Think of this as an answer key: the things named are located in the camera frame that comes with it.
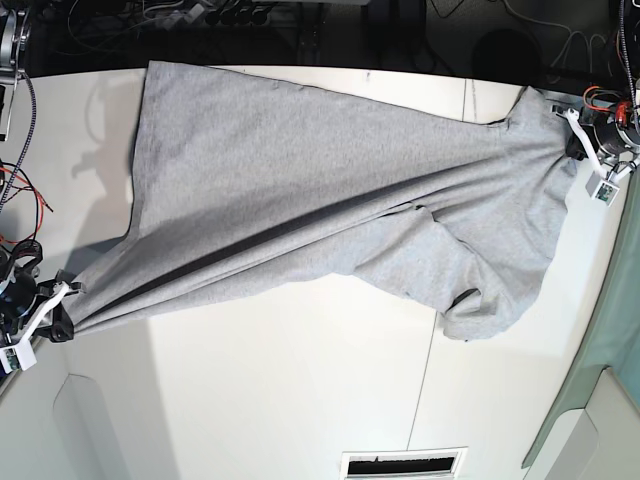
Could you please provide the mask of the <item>grey t-shirt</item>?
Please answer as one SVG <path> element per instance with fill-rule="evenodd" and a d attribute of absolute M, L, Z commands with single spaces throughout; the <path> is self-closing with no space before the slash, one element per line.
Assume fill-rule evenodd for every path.
<path fill-rule="evenodd" d="M 352 275 L 491 338 L 536 300 L 575 179 L 568 123 L 528 88 L 474 124 L 228 70 L 146 71 L 126 237 L 66 309 L 96 332 Z"/>

